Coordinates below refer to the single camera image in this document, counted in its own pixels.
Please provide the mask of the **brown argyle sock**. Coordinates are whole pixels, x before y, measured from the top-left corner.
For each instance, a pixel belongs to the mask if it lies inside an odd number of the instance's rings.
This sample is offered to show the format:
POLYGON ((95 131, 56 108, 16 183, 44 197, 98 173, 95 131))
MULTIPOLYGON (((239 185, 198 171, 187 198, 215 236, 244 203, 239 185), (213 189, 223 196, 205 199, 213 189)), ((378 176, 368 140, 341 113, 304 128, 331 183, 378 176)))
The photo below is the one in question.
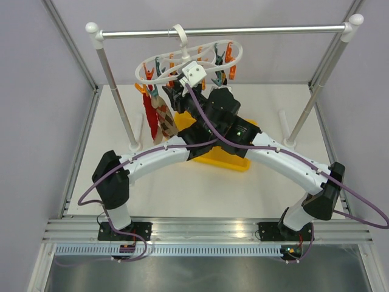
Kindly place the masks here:
POLYGON ((156 110, 157 119, 165 138, 169 139, 178 133, 173 115, 161 96, 156 96, 151 99, 152 106, 156 110))

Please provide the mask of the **beige argyle sock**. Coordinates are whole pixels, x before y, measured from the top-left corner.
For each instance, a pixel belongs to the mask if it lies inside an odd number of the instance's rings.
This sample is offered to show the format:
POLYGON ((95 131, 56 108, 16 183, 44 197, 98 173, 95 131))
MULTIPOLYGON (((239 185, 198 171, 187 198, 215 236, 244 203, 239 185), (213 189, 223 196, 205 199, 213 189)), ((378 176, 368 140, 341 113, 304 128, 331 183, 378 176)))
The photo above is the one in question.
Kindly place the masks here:
POLYGON ((157 145, 162 142, 163 139, 167 140, 170 138, 170 129, 165 122, 158 123, 156 132, 153 137, 153 144, 157 145))

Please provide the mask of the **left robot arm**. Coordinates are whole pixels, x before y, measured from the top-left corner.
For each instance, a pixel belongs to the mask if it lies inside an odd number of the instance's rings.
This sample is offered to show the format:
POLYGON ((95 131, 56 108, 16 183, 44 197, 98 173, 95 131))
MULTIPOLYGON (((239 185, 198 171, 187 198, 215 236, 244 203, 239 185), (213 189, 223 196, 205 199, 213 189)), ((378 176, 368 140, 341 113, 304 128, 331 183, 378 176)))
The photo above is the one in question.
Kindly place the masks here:
POLYGON ((93 185, 109 220, 109 229, 119 240, 134 237, 128 210, 130 184, 163 167, 191 160, 208 152, 216 144, 209 132, 196 142, 193 130, 181 131, 164 143, 132 155, 107 151, 92 176, 93 185))

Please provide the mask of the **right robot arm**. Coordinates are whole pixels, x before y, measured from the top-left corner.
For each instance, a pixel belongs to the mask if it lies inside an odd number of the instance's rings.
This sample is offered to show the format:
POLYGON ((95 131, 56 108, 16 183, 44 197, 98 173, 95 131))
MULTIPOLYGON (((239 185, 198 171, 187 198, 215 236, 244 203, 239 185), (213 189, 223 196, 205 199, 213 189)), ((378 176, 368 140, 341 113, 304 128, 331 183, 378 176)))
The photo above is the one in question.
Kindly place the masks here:
POLYGON ((188 113, 195 120, 178 135, 188 144, 214 142, 192 149, 191 158, 219 146, 230 155, 266 165, 305 190, 303 197, 287 207, 278 221, 277 232, 282 239, 292 240, 313 220, 332 218, 345 173, 343 164, 310 161, 275 142, 258 126, 239 117, 241 104, 228 88, 214 89, 208 97, 203 96, 201 86, 189 91, 176 82, 162 89, 175 112, 188 113))

